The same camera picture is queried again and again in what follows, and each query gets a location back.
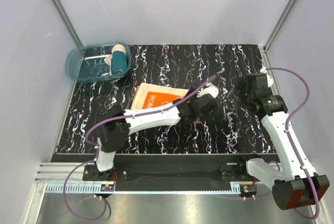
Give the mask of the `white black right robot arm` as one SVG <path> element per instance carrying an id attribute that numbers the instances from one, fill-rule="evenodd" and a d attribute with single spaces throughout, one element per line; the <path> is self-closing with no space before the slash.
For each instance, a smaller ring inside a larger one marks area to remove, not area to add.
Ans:
<path id="1" fill-rule="evenodd" d="M 255 177 L 271 189 L 273 199 L 282 210 L 304 206 L 319 206 L 330 182 L 319 175 L 307 159 L 289 125 L 288 108 L 280 95 L 273 95 L 269 86 L 241 81 L 234 87 L 235 98 L 241 107 L 254 113 L 269 134 L 282 170 L 269 165 L 262 158 L 250 158 L 237 167 L 238 177 Z"/>

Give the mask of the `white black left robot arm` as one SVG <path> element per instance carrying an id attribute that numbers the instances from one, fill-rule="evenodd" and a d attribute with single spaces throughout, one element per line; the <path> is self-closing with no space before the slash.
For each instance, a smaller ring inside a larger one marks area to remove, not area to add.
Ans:
<path id="1" fill-rule="evenodd" d="M 98 123 L 92 131 L 98 141 L 95 175 L 101 180 L 112 176 L 115 154 L 124 147 L 129 135 L 154 127 L 195 123 L 213 113 L 217 96 L 217 93 L 209 92 L 156 108 L 121 110 L 114 117 Z"/>

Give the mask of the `teal beige cartoon towel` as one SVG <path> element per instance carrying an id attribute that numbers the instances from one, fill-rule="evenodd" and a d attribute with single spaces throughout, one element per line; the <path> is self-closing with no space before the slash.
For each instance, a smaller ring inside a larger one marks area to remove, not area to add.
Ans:
<path id="1" fill-rule="evenodd" d="M 121 44 L 114 45 L 104 62 L 109 66 L 110 75 L 122 74 L 128 67 L 125 47 Z"/>

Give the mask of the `orange cartoon towel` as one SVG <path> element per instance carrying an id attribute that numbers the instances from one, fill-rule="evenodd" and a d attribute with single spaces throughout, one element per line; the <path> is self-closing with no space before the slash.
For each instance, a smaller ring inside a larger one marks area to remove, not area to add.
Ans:
<path id="1" fill-rule="evenodd" d="M 181 121 L 177 107 L 166 112 L 162 112 L 161 107 L 170 107 L 173 101 L 183 99 L 190 92 L 190 89 L 142 83 L 136 89 L 130 110 L 132 114 L 157 110 L 158 113 L 135 118 L 135 120 L 139 120 L 141 124 L 147 125 L 149 128 L 161 125 L 177 125 Z"/>

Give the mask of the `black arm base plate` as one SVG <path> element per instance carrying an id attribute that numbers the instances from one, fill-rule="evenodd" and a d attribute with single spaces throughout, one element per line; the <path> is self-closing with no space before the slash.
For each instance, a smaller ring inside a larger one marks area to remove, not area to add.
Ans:
<path id="1" fill-rule="evenodd" d="M 245 163 L 252 158 L 268 161 L 266 154 L 188 154 L 188 155 L 121 155 L 114 167 L 100 172 L 96 164 L 86 165 L 85 181 L 129 181 L 146 176 L 153 178 L 205 178 L 219 181 L 249 180 Z"/>

